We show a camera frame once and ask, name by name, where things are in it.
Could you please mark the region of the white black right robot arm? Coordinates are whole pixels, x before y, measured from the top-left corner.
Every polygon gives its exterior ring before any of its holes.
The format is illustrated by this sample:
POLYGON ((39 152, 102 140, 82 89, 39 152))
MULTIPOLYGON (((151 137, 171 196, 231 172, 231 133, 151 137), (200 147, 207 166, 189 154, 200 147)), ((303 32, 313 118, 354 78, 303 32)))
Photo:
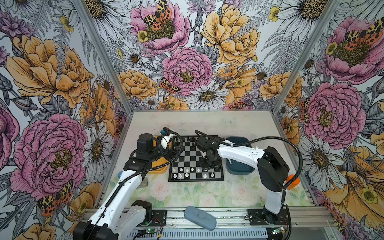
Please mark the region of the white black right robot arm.
POLYGON ((234 160, 256 169, 266 188, 266 202, 260 217, 268 224, 275 224, 285 204, 285 183, 290 171, 278 151, 273 147, 258 149, 246 143, 234 144, 228 140, 210 140, 198 137, 196 148, 204 155, 199 158, 203 170, 218 166, 222 159, 234 160))

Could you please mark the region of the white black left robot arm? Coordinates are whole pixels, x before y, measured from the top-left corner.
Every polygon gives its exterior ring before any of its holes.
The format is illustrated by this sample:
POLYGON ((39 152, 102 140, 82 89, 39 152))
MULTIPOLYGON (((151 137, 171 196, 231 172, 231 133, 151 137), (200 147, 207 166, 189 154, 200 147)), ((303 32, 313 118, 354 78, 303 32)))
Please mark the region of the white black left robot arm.
POLYGON ((152 205, 146 201, 138 201, 127 213, 123 211, 147 173, 175 162, 183 152, 183 144, 183 138, 168 128, 163 128, 157 138, 139 135, 137 148, 130 154, 113 191, 87 222, 78 223, 73 238, 123 240, 139 224, 149 221, 152 205))

